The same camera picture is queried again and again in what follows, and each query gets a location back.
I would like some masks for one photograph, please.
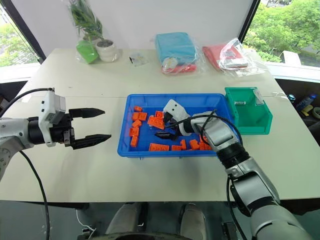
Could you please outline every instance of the white wall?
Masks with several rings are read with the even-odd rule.
[[[239,36],[253,0],[90,0],[104,35],[120,48],[152,49],[155,34],[187,32],[200,45]],[[77,34],[61,0],[12,0],[47,56],[74,48]]]

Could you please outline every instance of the window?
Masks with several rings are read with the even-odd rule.
[[[39,64],[38,58],[39,56],[0,5],[0,67]]]
[[[320,68],[320,0],[261,0],[243,44],[266,62]]]

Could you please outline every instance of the potted plant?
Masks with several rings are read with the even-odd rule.
[[[99,19],[95,17],[87,1],[71,0],[70,11],[75,27],[78,29],[78,35],[80,36],[81,33],[84,34],[83,40],[77,45],[78,51],[79,49],[85,49],[85,51],[82,52],[86,52],[85,54],[88,55],[88,48],[90,48],[90,46],[88,46],[89,42],[91,48],[95,48],[94,51],[97,51],[102,61],[113,62],[117,57],[118,50],[113,41],[103,38],[102,24]]]

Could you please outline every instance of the blue cloth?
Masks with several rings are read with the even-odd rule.
[[[157,34],[155,49],[161,64],[166,58],[176,58],[178,65],[193,64],[196,61],[196,48],[185,32]]]

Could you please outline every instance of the robotic arm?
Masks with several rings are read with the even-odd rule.
[[[111,135],[95,134],[75,139],[73,118],[93,118],[105,112],[96,108],[69,109],[66,99],[48,91],[41,102],[39,117],[28,119],[0,118],[0,180],[13,155],[37,144],[53,147],[56,143],[71,146],[74,150],[97,145]]]
[[[192,117],[174,100],[163,109],[164,121],[181,122],[178,131],[183,136],[200,134],[212,113],[195,114]],[[231,193],[239,210],[251,217],[252,236],[258,240],[311,240],[297,219],[280,206],[275,186],[265,175],[253,157],[240,144],[234,131],[221,119],[212,118],[204,126],[203,134],[231,179]]]

